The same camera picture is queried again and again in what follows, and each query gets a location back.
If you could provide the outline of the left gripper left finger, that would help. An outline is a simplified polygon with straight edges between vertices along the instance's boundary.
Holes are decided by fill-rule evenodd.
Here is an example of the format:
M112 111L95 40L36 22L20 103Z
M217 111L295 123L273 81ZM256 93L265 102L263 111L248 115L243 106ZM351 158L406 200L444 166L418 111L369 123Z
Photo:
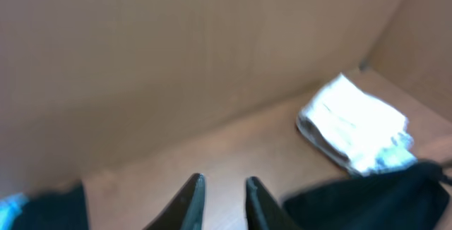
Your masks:
M145 230L201 230L205 200L205 177L193 174Z

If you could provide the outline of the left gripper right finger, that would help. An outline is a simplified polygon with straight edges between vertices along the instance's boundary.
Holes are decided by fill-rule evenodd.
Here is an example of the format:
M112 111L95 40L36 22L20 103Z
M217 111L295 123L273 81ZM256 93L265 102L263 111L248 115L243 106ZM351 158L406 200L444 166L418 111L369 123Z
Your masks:
M248 230L299 230L299 227L279 207L259 178L249 177L245 185Z

